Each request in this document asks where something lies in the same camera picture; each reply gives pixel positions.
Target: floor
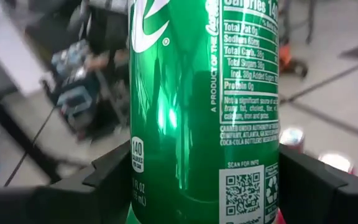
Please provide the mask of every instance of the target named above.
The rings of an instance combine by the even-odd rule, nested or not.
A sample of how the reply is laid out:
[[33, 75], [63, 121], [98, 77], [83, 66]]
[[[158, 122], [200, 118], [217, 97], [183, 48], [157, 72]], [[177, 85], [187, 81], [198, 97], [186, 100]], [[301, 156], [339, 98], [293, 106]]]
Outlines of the floor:
[[[341, 54], [358, 47], [358, 1], [321, 0], [315, 15], [315, 32], [306, 45], [308, 5], [293, 0], [291, 7], [292, 51], [305, 59], [309, 75], [280, 77], [282, 128], [298, 126], [306, 134], [306, 150], [313, 154], [340, 152], [350, 157], [358, 175], [358, 59]], [[18, 94], [3, 103], [27, 134], [49, 154], [89, 164], [129, 139], [128, 129], [117, 129], [96, 142], [77, 142], [42, 93], [24, 99]], [[0, 133], [0, 187], [40, 185], [48, 182], [37, 166], [13, 141]], [[62, 167], [62, 175], [75, 169]]]

